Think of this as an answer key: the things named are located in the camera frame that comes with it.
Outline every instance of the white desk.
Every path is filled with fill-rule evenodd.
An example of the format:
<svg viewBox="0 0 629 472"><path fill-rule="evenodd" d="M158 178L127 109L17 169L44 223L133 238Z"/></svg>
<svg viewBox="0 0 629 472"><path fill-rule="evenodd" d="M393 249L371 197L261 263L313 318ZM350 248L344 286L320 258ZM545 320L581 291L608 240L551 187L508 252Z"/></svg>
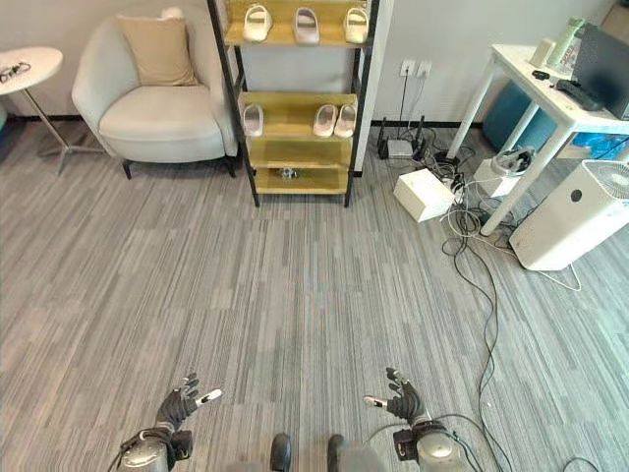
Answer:
<svg viewBox="0 0 629 472"><path fill-rule="evenodd" d="M629 135L629 121L618 120L605 109L596 112L585 111L568 95L551 88L550 81L539 81L533 77L533 71L537 68L529 64L528 61L533 57L534 52L535 47L533 46L495 44L491 47L491 57L489 58L485 73L483 74L483 79L468 105L459 131L448 150L448 158L453 158L459 151L459 147L470 129L472 120L479 110L487 89L491 84L493 75L498 68L504 71L509 79L517 84L531 99L531 104L524 112L524 115L513 130L513 133L511 133L511 136L509 136L505 142L502 150L510 149L515 146L539 108L550 115L557 124L556 131L542 149L540 149L540 152L533 160L529 170L520 178L515 188L505 197L502 204L500 204L485 226L483 226L481 232L486 236L496 228L509 210L517 204L535 179L542 173L542 170L550 160L571 139L573 133L585 132ZM629 147L625 148L620 159L629 159Z"/></svg>

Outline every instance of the white armchair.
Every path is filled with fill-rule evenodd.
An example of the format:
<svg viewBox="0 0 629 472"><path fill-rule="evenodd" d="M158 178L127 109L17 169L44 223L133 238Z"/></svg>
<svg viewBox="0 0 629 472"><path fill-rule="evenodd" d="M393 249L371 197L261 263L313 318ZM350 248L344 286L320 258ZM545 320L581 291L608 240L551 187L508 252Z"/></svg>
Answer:
<svg viewBox="0 0 629 472"><path fill-rule="evenodd" d="M116 18L103 22L83 53L72 99L113 157L129 164L222 159L230 175L238 154L220 59L207 11L155 2L122 12L158 18L176 5L186 17L190 57L199 86L141 87L134 56Z"/></svg>

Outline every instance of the wall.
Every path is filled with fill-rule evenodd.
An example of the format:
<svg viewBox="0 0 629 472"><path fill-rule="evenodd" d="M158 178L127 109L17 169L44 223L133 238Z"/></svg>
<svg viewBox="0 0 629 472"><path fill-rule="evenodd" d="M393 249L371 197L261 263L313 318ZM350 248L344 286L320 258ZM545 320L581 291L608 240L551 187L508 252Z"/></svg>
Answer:
<svg viewBox="0 0 629 472"><path fill-rule="evenodd" d="M160 3L166 0L155 0ZM206 9L205 0L185 0ZM70 96L81 53L91 32L105 18L149 0L0 0L0 50L48 45L64 53L61 71L36 86L33 94L49 114L76 114ZM250 89L342 91L349 87L352 57L347 49L304 48L243 51ZM8 111L33 115L19 94L1 96Z"/></svg>
<svg viewBox="0 0 629 472"><path fill-rule="evenodd" d="M568 17L578 15L596 24L613 0L397 0L373 119L399 119L405 58L432 61L422 98L421 80L409 78L403 119L460 121L481 78L488 47L493 43L534 44L557 37ZM495 95L501 85L492 87ZM491 102L486 100L484 110ZM414 110L410 107L416 103Z"/></svg>

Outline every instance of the wooden shelf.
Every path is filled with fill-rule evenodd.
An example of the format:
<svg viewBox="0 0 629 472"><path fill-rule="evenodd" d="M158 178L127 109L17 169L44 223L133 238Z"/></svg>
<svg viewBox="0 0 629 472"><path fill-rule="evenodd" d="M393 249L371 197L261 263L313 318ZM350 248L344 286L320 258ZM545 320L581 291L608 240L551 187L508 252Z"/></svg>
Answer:
<svg viewBox="0 0 629 472"><path fill-rule="evenodd" d="M268 37L264 42L248 42L243 39L243 28L245 24L245 14L253 3L264 5L273 19L273 26L268 32ZM352 7L366 8L364 1L259 1L254 0L231 0L228 2L227 11L229 16L229 27L225 33L225 42L233 45L251 46L301 46L295 42L293 34L293 19L295 11L299 7L313 9L319 25L320 44L319 46L335 46L357 48L362 44L352 44L345 41L345 31L343 21L347 11Z"/></svg>
<svg viewBox="0 0 629 472"><path fill-rule="evenodd" d="M352 143L300 143L253 141L249 150L252 167L256 169L345 169L350 165Z"/></svg>
<svg viewBox="0 0 629 472"><path fill-rule="evenodd" d="M347 190L347 169L296 169L297 179L282 179L277 169L258 169L259 194L340 195Z"/></svg>
<svg viewBox="0 0 629 472"><path fill-rule="evenodd" d="M263 92L243 93L245 104L256 103L264 112L264 133L254 141L351 142L352 138L320 138L313 133L316 111L325 103L340 108L356 102L353 93Z"/></svg>

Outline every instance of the wall socket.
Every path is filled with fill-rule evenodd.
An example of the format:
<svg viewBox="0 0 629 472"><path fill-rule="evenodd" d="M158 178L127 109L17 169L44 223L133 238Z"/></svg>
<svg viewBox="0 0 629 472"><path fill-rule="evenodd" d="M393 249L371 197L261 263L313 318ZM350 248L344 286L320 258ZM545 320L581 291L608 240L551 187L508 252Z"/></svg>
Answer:
<svg viewBox="0 0 629 472"><path fill-rule="evenodd" d="M415 72L415 61L413 59L404 59L400 68L400 77L412 76Z"/></svg>
<svg viewBox="0 0 629 472"><path fill-rule="evenodd" d="M431 61L422 61L417 68L417 77L428 77L430 75L430 71L432 70L432 62Z"/></svg>

